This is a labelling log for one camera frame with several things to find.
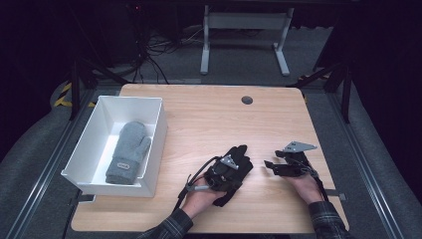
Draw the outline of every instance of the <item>plaid sleeve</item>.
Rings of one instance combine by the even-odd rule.
[[[354,238],[345,230],[344,223],[330,202],[314,202],[309,205],[317,238]]]
[[[137,239],[181,239],[192,226],[190,217],[177,208],[158,226],[145,231]]]

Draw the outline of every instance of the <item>hand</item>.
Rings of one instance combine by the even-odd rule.
[[[199,177],[200,178],[195,182],[195,185],[206,185],[207,182],[202,175]],[[226,192],[214,191],[212,189],[188,192],[182,210],[193,219],[212,205],[216,199],[223,197],[224,195],[226,195]]]
[[[292,184],[299,196],[307,203],[307,205],[310,205],[313,202],[323,201],[317,182],[309,173],[300,177],[283,178]]]

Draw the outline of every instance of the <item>tabletop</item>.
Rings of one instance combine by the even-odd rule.
[[[124,97],[163,98],[168,129],[152,198],[97,196],[79,204],[77,231],[145,231],[169,214],[189,174],[230,147],[248,145],[254,168],[224,206],[194,218],[192,233],[313,233],[306,204],[264,160],[282,163],[275,150],[291,141],[314,144],[306,151],[327,189],[335,189],[303,95],[298,89],[230,86],[125,85]],[[246,105],[243,97],[250,97]],[[329,197],[348,228],[341,203]]]

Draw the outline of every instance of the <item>black glove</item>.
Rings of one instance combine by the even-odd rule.
[[[225,196],[218,198],[214,201],[213,204],[215,206],[224,206],[233,197],[237,189],[242,186],[243,179],[254,167],[252,165],[251,158],[245,156],[247,148],[247,145],[240,145],[238,147],[234,146],[230,148],[230,150],[226,154],[224,154],[224,156],[231,156],[234,163],[238,165],[238,169],[228,167],[226,165],[223,165],[221,162],[217,161],[213,166],[211,166],[207,170],[207,172],[205,172],[205,179],[207,179],[207,182],[212,189],[219,191],[227,191],[227,194]],[[217,183],[218,185],[215,185],[212,175],[216,172],[220,175],[224,175],[224,178],[227,183],[223,182],[220,184]]]

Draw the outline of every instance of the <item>metal frame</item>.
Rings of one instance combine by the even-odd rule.
[[[280,40],[278,43],[274,43],[273,47],[283,76],[289,76],[290,71],[282,50],[286,42],[293,12],[294,8],[290,8],[287,13],[210,13],[209,7],[206,5],[204,11],[204,48],[202,50],[200,73],[202,75],[208,74],[210,29],[265,29],[281,30]]]

